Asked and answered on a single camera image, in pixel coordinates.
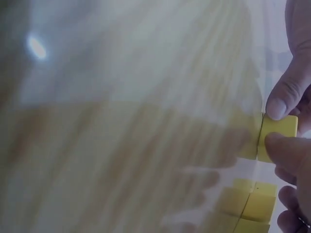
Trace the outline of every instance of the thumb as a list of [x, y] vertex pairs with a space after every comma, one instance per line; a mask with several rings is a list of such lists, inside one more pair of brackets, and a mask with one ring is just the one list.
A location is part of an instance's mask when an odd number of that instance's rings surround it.
[[309, 139], [271, 133], [265, 138], [265, 145], [271, 160], [294, 176], [303, 170], [303, 166], [309, 166], [306, 164], [311, 151]]
[[273, 88], [266, 106], [267, 115], [280, 120], [293, 110], [311, 84], [311, 59], [297, 54]]

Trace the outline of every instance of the wooden table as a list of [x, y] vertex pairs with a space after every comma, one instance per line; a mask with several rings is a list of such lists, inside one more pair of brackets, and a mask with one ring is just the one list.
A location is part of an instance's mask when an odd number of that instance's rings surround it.
[[253, 0], [7, 2], [3, 232], [206, 232], [222, 189], [256, 176], [262, 11]]

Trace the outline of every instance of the yellow block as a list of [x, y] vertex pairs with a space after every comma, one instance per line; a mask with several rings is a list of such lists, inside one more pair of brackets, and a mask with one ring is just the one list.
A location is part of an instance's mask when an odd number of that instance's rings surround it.
[[265, 163], [272, 163], [270, 157], [268, 156], [265, 146], [258, 146], [257, 148], [257, 160]]
[[248, 179], [234, 179], [233, 187], [244, 190], [247, 192], [253, 192], [255, 186], [255, 182]]
[[268, 233], [269, 229], [269, 224], [241, 218], [234, 230], [234, 233]]
[[247, 220], [269, 223], [276, 197], [251, 193], [243, 210], [242, 217]]
[[276, 197], [277, 186], [271, 183], [256, 182], [254, 193]]
[[265, 137], [272, 132], [280, 133], [286, 137], [296, 137], [298, 127], [298, 117], [287, 116], [282, 120], [272, 120], [266, 114], [263, 117], [261, 132], [258, 143], [258, 160], [262, 162], [271, 163], [267, 154], [264, 140]]
[[200, 226], [197, 232], [207, 233], [233, 233], [237, 226], [239, 218], [222, 213], [209, 213], [203, 226]]
[[217, 212], [240, 217], [246, 205], [249, 191], [225, 187], [216, 203]]

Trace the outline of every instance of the hand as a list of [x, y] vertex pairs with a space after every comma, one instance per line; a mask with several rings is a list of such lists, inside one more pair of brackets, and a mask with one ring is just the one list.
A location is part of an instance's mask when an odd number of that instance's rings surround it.
[[284, 233], [307, 233], [306, 224], [311, 223], [311, 140], [272, 133], [265, 143], [276, 164], [276, 175], [296, 186], [280, 190], [279, 199], [288, 210], [280, 214], [277, 223]]
[[286, 31], [293, 60], [272, 90], [266, 113], [274, 120], [298, 116], [298, 133], [311, 129], [311, 1], [287, 0]]

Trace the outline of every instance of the fingernail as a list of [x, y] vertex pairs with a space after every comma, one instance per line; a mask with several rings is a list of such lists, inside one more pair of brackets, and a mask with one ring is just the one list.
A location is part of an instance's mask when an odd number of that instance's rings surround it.
[[266, 112], [273, 120], [281, 120], [286, 110], [285, 102], [280, 99], [274, 99], [267, 103]]
[[272, 145], [276, 141], [278, 141], [280, 138], [283, 138], [284, 136], [279, 133], [270, 133], [265, 138], [265, 144], [266, 145]]

